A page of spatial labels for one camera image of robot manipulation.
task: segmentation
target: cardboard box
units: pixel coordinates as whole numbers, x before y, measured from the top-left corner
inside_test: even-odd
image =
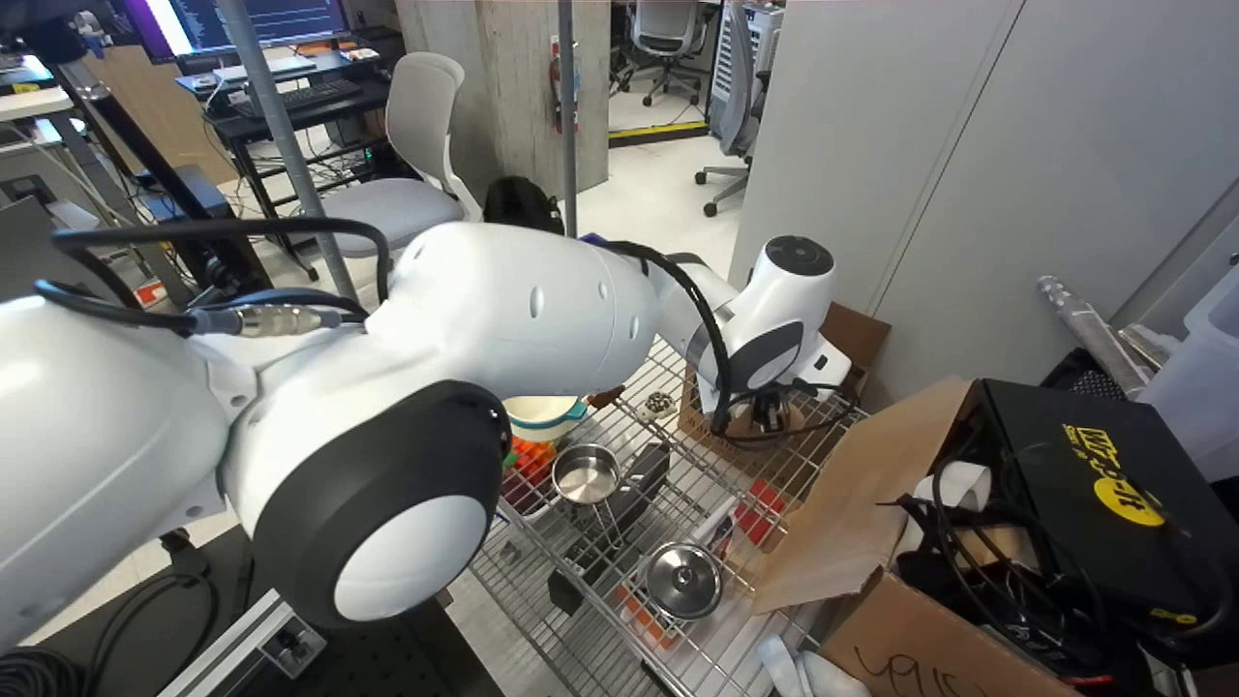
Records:
[[[949,379],[855,425],[788,519],[761,569],[753,613],[834,599],[821,655],[875,697],[1078,697],[885,571],[912,491],[937,461],[970,384]]]
[[[877,353],[886,340],[886,334],[891,331],[891,324],[880,322],[873,317],[845,307],[838,302],[831,302],[826,311],[826,318],[821,322],[821,334],[835,344],[852,361],[852,369],[847,374],[844,385],[856,395],[865,389],[869,376],[869,366],[877,359]],[[701,443],[716,456],[726,461],[736,469],[750,477],[761,477],[778,488],[787,491],[793,499],[803,500],[813,485],[818,474],[815,467],[807,467],[805,463],[819,463],[821,458],[834,448],[841,437],[838,430],[823,430],[790,438],[779,447],[748,452],[741,451],[722,439],[710,436],[710,423],[701,416],[701,404],[693,387],[696,379],[691,370],[684,375],[684,394],[680,404],[685,407],[680,410],[679,430],[685,436]],[[818,421],[821,415],[792,415],[793,427],[803,426],[805,421]],[[748,427],[742,420],[732,422],[729,433],[733,436],[748,436]]]

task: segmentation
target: keyboard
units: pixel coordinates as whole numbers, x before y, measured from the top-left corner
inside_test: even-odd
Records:
[[[333,79],[318,84],[311,84],[310,87],[281,92],[280,100],[284,102],[285,109],[295,111],[296,109],[313,106],[315,104],[322,104],[323,102],[343,99],[344,97],[351,97],[361,90],[361,87],[348,82],[347,79]],[[242,102],[240,104],[234,104],[233,109],[235,109],[238,114],[249,119],[261,118],[261,114],[259,114],[255,106],[258,106],[258,104],[254,102]]]

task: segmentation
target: metal pole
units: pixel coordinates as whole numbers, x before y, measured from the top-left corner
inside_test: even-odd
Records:
[[[305,156],[301,155],[301,145],[297,144],[292,131],[292,121],[284,109],[280,93],[275,89],[275,78],[263,57],[263,48],[258,45],[258,35],[254,32],[254,24],[249,19],[249,10],[245,9],[245,0],[217,0],[224,24],[228,26],[228,36],[237,47],[240,63],[245,66],[245,76],[254,88],[252,97],[258,99],[263,109],[263,118],[266,119],[266,128],[271,130],[271,139],[284,158],[284,167],[292,181],[292,189],[301,199],[301,207],[307,215],[326,217],[322,201],[318,198],[318,189],[315,188],[313,178],[310,176],[310,167],[306,166]],[[327,272],[336,284],[336,291],[346,297],[357,300],[357,288],[353,287],[353,279],[348,275],[348,266],[344,265],[343,256],[339,255],[339,245],[336,236],[327,233],[315,234],[318,249],[323,260],[327,261]]]
[[[576,236],[576,62],[572,0],[559,0],[559,111],[564,126],[564,229]]]

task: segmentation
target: computer monitor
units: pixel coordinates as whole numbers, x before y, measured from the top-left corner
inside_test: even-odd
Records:
[[[285,46],[348,32],[342,0],[247,0],[263,46]],[[234,51],[214,0],[125,0],[152,63]]]

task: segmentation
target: monitor stand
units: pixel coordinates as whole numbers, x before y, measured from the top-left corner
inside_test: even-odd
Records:
[[[315,63],[305,56],[289,56],[286,58],[268,58],[266,67],[270,68],[271,74],[280,74],[306,71],[313,68]],[[245,66],[229,66],[227,68],[216,68],[211,72],[222,82],[245,79]]]

